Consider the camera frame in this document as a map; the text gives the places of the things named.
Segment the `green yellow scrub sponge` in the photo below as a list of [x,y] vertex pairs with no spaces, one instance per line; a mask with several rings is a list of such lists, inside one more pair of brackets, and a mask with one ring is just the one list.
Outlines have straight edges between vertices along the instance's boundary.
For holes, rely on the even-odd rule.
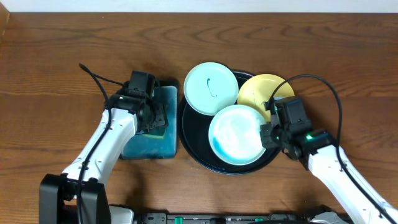
[[150,129],[144,134],[147,138],[163,139],[166,133],[166,127]]

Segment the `mint plate bottom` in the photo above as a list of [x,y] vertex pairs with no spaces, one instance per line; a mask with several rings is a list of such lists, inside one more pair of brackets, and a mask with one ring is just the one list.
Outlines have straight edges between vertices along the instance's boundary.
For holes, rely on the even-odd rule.
[[246,105],[232,105],[219,111],[211,120],[208,140],[211,150],[223,162],[245,166],[265,152],[260,137],[264,117]]

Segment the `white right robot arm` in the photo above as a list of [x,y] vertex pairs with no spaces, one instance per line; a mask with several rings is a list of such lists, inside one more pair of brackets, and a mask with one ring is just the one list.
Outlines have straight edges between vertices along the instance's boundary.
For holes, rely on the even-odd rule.
[[334,195],[354,223],[397,223],[397,209],[382,198],[356,170],[336,139],[325,129],[312,130],[309,121],[282,127],[260,126],[262,145],[286,149]]

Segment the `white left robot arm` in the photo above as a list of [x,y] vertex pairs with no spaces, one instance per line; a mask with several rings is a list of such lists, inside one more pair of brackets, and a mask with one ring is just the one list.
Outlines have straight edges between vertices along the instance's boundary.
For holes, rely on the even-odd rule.
[[170,159],[176,153],[178,90],[123,88],[105,101],[101,121],[78,157],[39,188],[40,223],[134,223],[134,211],[111,205],[106,185],[120,156]]

